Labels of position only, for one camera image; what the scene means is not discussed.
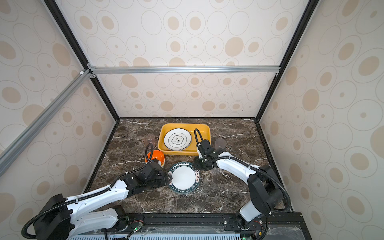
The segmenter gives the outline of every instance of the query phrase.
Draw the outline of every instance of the marble tabletop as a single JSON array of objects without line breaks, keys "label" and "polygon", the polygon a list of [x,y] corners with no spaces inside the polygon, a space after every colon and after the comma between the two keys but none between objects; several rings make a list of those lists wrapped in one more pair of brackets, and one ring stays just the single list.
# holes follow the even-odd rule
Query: marble tabletop
[{"label": "marble tabletop", "polygon": [[[157,140],[166,123],[206,124],[214,144],[218,138],[235,157],[263,166],[268,164],[253,119],[122,119],[113,135],[91,190],[110,184],[125,171],[144,164],[144,139],[153,134]],[[168,171],[177,162],[193,162],[194,156],[166,155],[163,167]],[[126,213],[233,213],[250,200],[246,183],[231,173],[212,169],[201,171],[198,188],[189,194],[177,194],[168,186],[134,195],[100,208],[122,205]]]}]

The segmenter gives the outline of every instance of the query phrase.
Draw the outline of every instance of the yellow plastic bin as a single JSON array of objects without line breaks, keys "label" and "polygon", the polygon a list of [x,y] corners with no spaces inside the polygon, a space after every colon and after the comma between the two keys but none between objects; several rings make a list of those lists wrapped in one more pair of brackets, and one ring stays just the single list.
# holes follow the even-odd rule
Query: yellow plastic bin
[{"label": "yellow plastic bin", "polygon": [[[181,151],[172,151],[169,150],[166,145],[164,144],[164,137],[165,135],[175,129],[175,128],[182,128],[187,130],[192,137],[191,144],[184,150]],[[205,124],[194,124],[194,123],[167,123],[163,125],[160,131],[159,136],[159,142],[157,144],[157,147],[160,151],[162,151],[165,155],[190,155],[190,156],[198,156],[197,148],[196,148],[196,140],[195,140],[195,128],[197,128],[203,139],[208,139],[209,142],[211,142],[211,129],[208,125]]]}]

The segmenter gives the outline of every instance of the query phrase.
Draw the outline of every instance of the plate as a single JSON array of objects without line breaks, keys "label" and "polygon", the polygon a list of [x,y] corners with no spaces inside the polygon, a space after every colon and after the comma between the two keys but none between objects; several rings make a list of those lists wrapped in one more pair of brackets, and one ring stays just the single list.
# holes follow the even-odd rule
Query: plate
[{"label": "plate", "polygon": [[175,128],[167,132],[164,137],[164,144],[169,150],[181,151],[186,149],[192,141],[191,134],[182,128]]},{"label": "plate", "polygon": [[191,162],[178,162],[168,172],[172,176],[169,187],[179,194],[187,194],[194,191],[200,183],[200,173],[193,169]]}]

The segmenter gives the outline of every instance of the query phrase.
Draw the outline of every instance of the patterned wall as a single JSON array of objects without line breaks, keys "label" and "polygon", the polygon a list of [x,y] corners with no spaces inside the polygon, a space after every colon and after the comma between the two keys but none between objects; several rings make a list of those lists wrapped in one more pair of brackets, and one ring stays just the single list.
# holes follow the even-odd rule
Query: patterned wall
[{"label": "patterned wall", "polygon": [[261,120],[314,240],[384,236],[384,1],[325,0]]},{"label": "patterned wall", "polygon": [[86,80],[0,177],[1,240],[21,239],[50,197],[84,190],[114,124]]},{"label": "patterned wall", "polygon": [[2,153],[82,67],[39,1],[2,0],[0,26]]},{"label": "patterned wall", "polygon": [[254,117],[274,73],[99,74],[120,117]]},{"label": "patterned wall", "polygon": [[279,65],[308,0],[56,0],[93,66]]}]

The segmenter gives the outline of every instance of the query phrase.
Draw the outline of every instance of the black metal frame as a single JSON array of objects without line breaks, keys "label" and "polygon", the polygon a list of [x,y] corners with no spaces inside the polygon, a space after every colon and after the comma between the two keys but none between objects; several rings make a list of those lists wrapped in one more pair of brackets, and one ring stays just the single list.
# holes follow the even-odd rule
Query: black metal frame
[{"label": "black metal frame", "polygon": [[[60,27],[62,33],[66,37],[68,43],[72,47],[73,51],[75,52],[77,58],[80,60],[82,66],[84,69],[89,69],[88,60],[83,53],[79,43],[77,42],[74,34],[72,33],[69,25],[67,24],[63,14],[61,13],[60,9],[58,8],[56,2],[54,0],[44,0],[48,9],[50,10],[52,16],[56,20],[58,26]],[[280,182],[281,178],[278,174],[277,167],[275,164],[275,161],[273,159],[273,156],[271,154],[271,151],[268,147],[268,144],[266,142],[264,133],[260,127],[260,119],[265,112],[269,101],[272,98],[272,95],[279,84],[279,81],[281,80],[281,77],[287,68],[290,59],[292,58],[292,55],[301,39],[301,36],[303,35],[305,28],[318,4],[319,0],[309,0],[306,9],[302,15],[302,18],[299,21],[299,24],[296,28],[295,33],[293,34],[292,40],[288,46],[288,49],[281,61],[280,64],[280,71],[277,74],[277,76],[274,77],[271,86],[262,102],[261,108],[254,119],[257,131],[260,135],[260,138],[263,143],[263,147],[265,149],[268,161],[273,168],[273,170],[276,172],[276,175],[278,176]],[[101,162],[104,158],[104,155],[109,147],[109,144],[111,143],[111,140],[113,138],[113,135],[118,127],[118,124],[121,119],[138,119],[138,118],[120,118],[114,109],[111,101],[109,100],[107,94],[105,93],[102,85],[100,84],[99,80],[96,76],[94,78],[91,78],[92,83],[94,84],[95,88],[97,89],[98,93],[100,94],[101,98],[103,99],[105,105],[107,106],[108,110],[112,114],[113,118],[116,121],[116,124],[111,132],[111,135],[108,138],[108,141],[105,145],[105,148],[103,149],[103,152],[94,168],[94,171],[91,175],[90,180],[88,181],[88,184],[86,186],[85,192],[88,192],[90,190],[90,187],[92,185],[92,182],[96,176],[96,173],[101,165]],[[177,119],[177,118],[160,118],[160,119]],[[187,119],[206,119],[206,118],[187,118]],[[223,119],[243,119],[243,118],[223,118]],[[130,217],[137,217],[142,218],[146,226],[152,226],[152,227],[160,227],[160,226],[213,226],[213,225],[223,225],[224,226],[224,219],[226,217],[234,215],[234,214],[128,214]],[[269,218],[270,224],[292,224],[292,225],[300,225],[304,236],[307,240],[312,240],[308,228],[306,227],[306,224],[304,222],[304,219],[300,213],[291,212],[291,213],[281,213],[278,215],[271,215]]]},{"label": "black metal frame", "polygon": [[[72,33],[68,23],[66,22],[63,14],[61,13],[59,7],[57,6],[55,0],[44,0],[44,2],[47,5],[49,11],[51,12],[53,18],[55,19],[57,25],[60,27],[61,32],[63,33],[63,35],[67,39],[72,50],[74,51],[77,58],[79,59],[83,68],[89,69],[89,67],[87,65],[88,59],[85,56],[84,52],[81,50],[79,43],[77,42],[74,34]],[[97,92],[101,96],[101,99],[104,101],[105,105],[107,106],[112,117],[115,119],[115,121],[118,121],[119,115],[117,114],[115,108],[113,107],[110,99],[108,98],[107,94],[105,93],[105,91],[104,91],[103,87],[101,86],[97,77],[95,76],[94,78],[91,78],[91,81],[92,81],[93,85],[95,86]]]}]

